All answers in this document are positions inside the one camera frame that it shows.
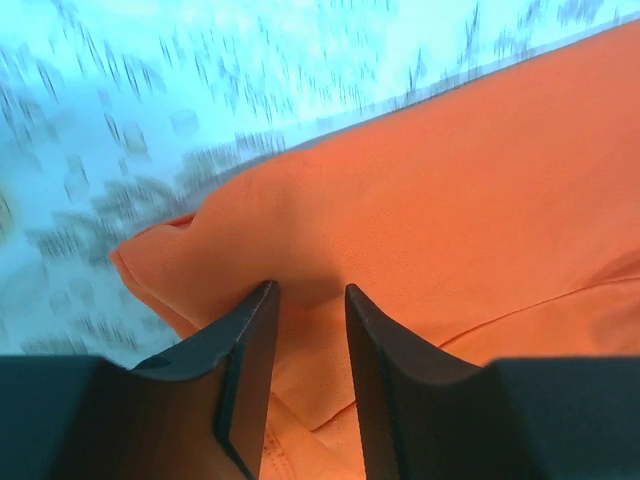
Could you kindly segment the orange t shirt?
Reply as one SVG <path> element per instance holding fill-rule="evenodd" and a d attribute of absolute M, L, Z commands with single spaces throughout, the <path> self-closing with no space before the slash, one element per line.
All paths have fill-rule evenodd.
<path fill-rule="evenodd" d="M 638 353 L 639 25 L 268 160 L 111 258 L 183 337 L 277 281 L 261 475 L 360 479 L 350 283 L 474 363 Z"/>

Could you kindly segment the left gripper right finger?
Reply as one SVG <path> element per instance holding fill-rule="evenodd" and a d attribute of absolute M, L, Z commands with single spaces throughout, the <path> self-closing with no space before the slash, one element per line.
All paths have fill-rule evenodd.
<path fill-rule="evenodd" d="M 635 479 L 635 357 L 495 360 L 479 367 L 345 292 L 370 479 Z"/>

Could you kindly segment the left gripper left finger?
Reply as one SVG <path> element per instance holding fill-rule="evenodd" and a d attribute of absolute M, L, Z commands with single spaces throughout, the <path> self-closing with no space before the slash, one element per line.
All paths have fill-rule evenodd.
<path fill-rule="evenodd" d="M 255 479 L 280 291 L 126 369 L 98 356 L 1 360 L 5 479 Z"/>

